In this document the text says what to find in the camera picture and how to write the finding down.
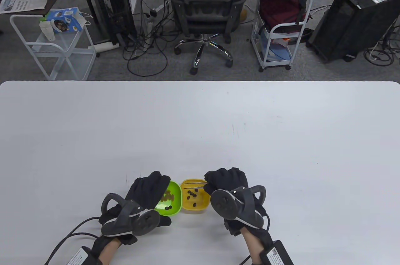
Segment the person's right hand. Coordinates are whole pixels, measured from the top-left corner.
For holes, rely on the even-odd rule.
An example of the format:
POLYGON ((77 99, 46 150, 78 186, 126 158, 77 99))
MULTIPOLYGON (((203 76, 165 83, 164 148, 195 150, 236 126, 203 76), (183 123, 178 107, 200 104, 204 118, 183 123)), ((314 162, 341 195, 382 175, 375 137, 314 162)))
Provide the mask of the person's right hand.
POLYGON ((259 239, 268 237, 270 220, 263 207, 264 186, 249 187, 245 173, 234 167, 209 171, 205 181, 204 190, 211 196, 211 206, 232 235, 237 236, 246 228, 259 239))

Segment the person's left hand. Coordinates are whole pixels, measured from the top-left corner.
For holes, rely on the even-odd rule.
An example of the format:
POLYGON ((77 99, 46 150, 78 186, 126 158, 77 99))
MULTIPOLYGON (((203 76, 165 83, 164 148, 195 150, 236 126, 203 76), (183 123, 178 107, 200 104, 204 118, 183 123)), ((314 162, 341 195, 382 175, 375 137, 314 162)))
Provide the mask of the person's left hand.
POLYGON ((170 226, 171 219, 155 209, 170 181, 169 176, 154 171, 148 177, 137 178, 125 198, 116 193, 107 194, 99 218, 101 236, 95 240, 92 250, 102 251, 115 239, 124 245, 131 245, 138 236, 157 227, 170 226))

